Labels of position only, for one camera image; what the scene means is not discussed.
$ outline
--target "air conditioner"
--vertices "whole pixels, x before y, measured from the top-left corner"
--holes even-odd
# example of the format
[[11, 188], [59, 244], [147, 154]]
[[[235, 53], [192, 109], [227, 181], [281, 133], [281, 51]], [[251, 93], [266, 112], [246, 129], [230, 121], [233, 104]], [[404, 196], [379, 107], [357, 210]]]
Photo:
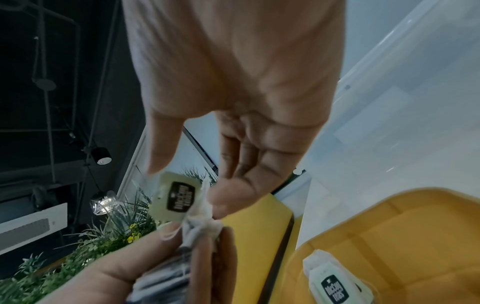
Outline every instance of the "air conditioner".
[[0, 255], [67, 226], [67, 203], [0, 224]]

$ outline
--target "palm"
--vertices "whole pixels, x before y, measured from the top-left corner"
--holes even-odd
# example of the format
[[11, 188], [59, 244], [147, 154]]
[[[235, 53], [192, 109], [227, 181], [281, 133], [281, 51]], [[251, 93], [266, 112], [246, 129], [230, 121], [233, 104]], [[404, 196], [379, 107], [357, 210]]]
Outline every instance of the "palm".
[[124, 0], [150, 171], [171, 160], [186, 119], [216, 111], [220, 181], [210, 200], [217, 213], [237, 211], [282, 183], [328, 119], [344, 5]]

